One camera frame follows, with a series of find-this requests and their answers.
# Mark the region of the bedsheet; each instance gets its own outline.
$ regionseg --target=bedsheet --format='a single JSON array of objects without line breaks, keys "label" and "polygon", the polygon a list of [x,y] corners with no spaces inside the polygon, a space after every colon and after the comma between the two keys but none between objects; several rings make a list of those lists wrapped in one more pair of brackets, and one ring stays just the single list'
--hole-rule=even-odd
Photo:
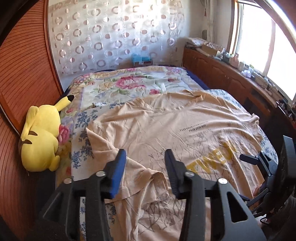
[{"label": "bedsheet", "polygon": [[[186,70],[178,67],[147,66],[131,69],[119,69],[109,72],[96,72],[75,78],[69,86],[69,95],[75,98],[61,113],[61,124],[70,129],[70,140],[59,147],[57,155],[61,157],[60,167],[56,172],[58,186],[66,177],[75,176],[71,172],[71,162],[77,153],[71,154],[72,139],[76,133],[74,120],[90,121],[91,116],[85,116],[84,111],[96,106],[111,106],[163,92],[178,92],[180,90],[202,90]],[[84,153],[90,153],[90,147],[85,146]]]},{"label": "bedsheet", "polygon": [[[90,142],[85,127],[99,115],[122,105],[136,97],[157,94],[165,91],[177,92],[182,89],[202,90],[186,71],[176,67],[148,66],[142,68],[122,69],[111,72],[97,72],[77,77],[70,85],[70,93],[75,96],[73,102],[61,113],[61,123],[71,130],[71,138],[59,147],[60,168],[56,172],[56,185],[66,177],[74,180],[83,178],[87,162],[93,160]],[[230,94],[223,90],[206,90],[213,95],[243,108]],[[276,162],[276,152],[264,132],[261,148]],[[106,206],[111,233],[118,232],[116,209],[112,203]],[[85,199],[81,199],[80,228],[81,239],[85,238]]]}]

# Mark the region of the cable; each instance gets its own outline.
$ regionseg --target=cable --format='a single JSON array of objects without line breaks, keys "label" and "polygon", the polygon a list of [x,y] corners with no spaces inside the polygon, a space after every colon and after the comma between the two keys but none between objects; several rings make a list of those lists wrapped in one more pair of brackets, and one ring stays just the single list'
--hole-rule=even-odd
[{"label": "cable", "polygon": [[262,221],[263,219],[267,219],[267,217],[263,217],[263,218],[261,218],[261,219],[260,219],[260,223],[262,223],[262,224],[265,224],[265,225],[269,226],[269,223],[266,223],[266,222],[263,222],[263,221]]}]

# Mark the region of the pikachu plush toy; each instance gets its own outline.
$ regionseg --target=pikachu plush toy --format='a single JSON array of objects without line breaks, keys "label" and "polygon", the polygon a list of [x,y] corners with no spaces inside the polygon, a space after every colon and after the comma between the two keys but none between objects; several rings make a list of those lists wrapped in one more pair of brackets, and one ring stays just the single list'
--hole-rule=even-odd
[{"label": "pikachu plush toy", "polygon": [[29,108],[19,142],[22,164],[27,171],[55,171],[59,167],[60,157],[55,155],[59,146],[57,137],[61,124],[59,111],[73,99],[74,96],[70,95],[55,105]]}]

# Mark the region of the pikachu ear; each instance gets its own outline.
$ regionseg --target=pikachu ear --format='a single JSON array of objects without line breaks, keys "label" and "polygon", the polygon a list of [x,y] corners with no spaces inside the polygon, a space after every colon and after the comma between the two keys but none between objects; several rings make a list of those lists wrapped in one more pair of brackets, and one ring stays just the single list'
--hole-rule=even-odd
[{"label": "pikachu ear", "polygon": [[29,131],[31,129],[31,126],[33,125],[34,121],[35,121],[35,116],[37,115],[39,109],[37,106],[31,106],[27,112],[27,116],[26,116],[26,123],[24,125],[24,128],[22,130],[22,134],[20,136],[21,140],[24,141],[26,140]]}]

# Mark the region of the cabinet door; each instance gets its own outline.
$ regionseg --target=cabinet door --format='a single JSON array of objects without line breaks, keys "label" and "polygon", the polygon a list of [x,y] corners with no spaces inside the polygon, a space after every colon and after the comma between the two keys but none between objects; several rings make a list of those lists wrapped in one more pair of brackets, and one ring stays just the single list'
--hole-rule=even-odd
[{"label": "cabinet door", "polygon": [[212,71],[212,88],[221,89],[227,91],[230,84],[230,79],[227,76],[227,72],[224,70],[225,67],[221,63],[213,65]]},{"label": "cabinet door", "polygon": [[246,94],[250,92],[250,90],[245,88],[237,78],[229,77],[229,79],[230,84],[227,92],[231,94],[241,105],[243,105],[246,100]]},{"label": "cabinet door", "polygon": [[205,58],[197,56],[194,60],[193,73],[199,77],[209,88],[212,88],[211,83],[211,64]]},{"label": "cabinet door", "polygon": [[192,71],[192,64],[194,63],[194,55],[192,51],[189,49],[184,48],[183,53],[183,66],[188,69],[189,71]]}]

